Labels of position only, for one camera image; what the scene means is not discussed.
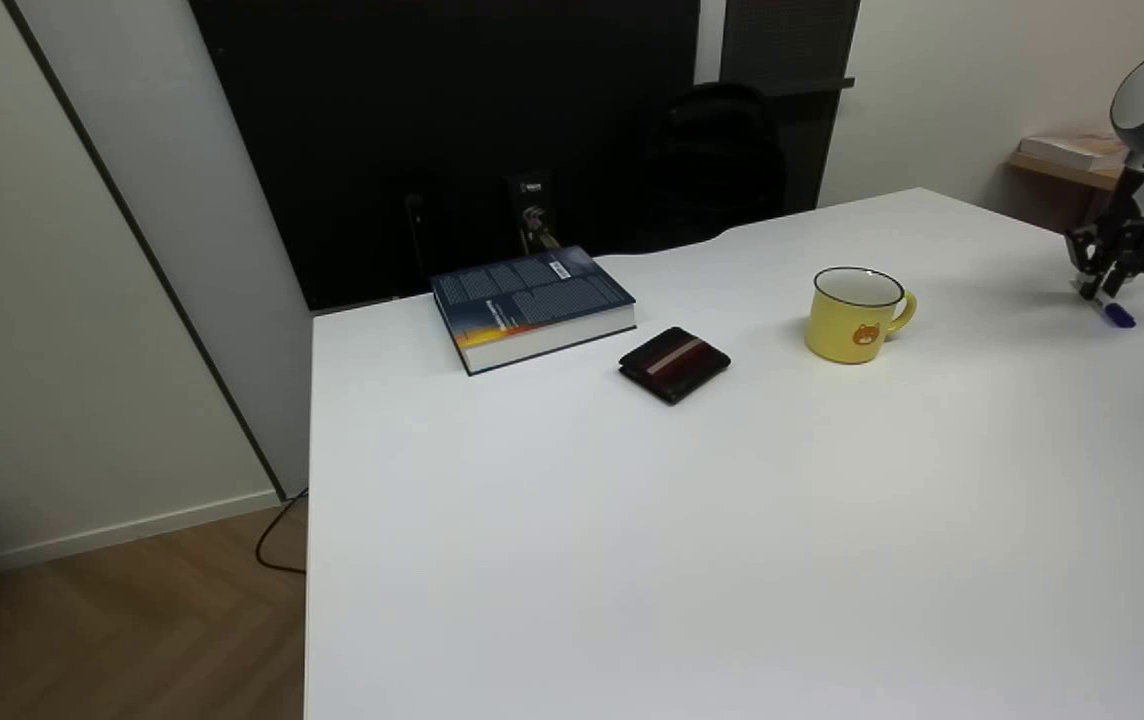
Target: black panel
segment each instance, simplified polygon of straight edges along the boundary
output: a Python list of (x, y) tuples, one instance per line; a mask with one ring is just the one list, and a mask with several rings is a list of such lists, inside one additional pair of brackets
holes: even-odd
[(858, 0), (729, 0), (724, 80), (773, 101), (789, 147), (789, 207), (815, 207), (839, 92), (851, 85), (854, 9)]
[[(313, 303), (515, 253), (509, 176), (545, 167), (599, 253), (646, 117), (686, 88), (696, 0), (196, 0)], [(426, 218), (418, 242), (406, 194)]]

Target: mug handle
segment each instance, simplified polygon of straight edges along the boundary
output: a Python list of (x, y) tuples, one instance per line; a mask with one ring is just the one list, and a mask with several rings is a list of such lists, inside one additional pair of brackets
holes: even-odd
[(902, 303), (899, 303), (899, 310), (892, 316), (888, 336), (902, 330), (906, 320), (916, 320), (916, 308), (921, 308), (916, 291), (902, 291)]

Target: small black box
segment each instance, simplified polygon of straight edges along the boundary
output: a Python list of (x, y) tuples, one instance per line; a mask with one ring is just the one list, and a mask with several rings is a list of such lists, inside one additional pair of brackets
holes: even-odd
[(709, 340), (668, 329), (646, 343), (619, 356), (619, 375), (637, 378), (665, 403), (692, 397), (705, 378), (720, 375), (730, 358)]

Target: white wall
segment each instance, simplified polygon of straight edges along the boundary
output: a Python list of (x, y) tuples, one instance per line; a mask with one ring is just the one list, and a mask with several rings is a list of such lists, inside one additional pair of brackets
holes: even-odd
[(313, 310), (189, 0), (16, 0), (280, 486), (307, 480)]
[(0, 2), (0, 565), (269, 498)]
[(820, 204), (923, 183), (1002, 204), (1022, 130), (1106, 127), (1144, 0), (864, 0)]

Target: book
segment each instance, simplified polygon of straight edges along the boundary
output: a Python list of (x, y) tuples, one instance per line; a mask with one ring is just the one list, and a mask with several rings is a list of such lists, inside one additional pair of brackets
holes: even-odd
[(1038, 130), (1022, 135), (1010, 164), (1038, 176), (1059, 176), (1087, 187), (1113, 187), (1129, 147), (1106, 130)]
[(468, 375), (637, 329), (637, 300), (574, 242), (426, 288)]

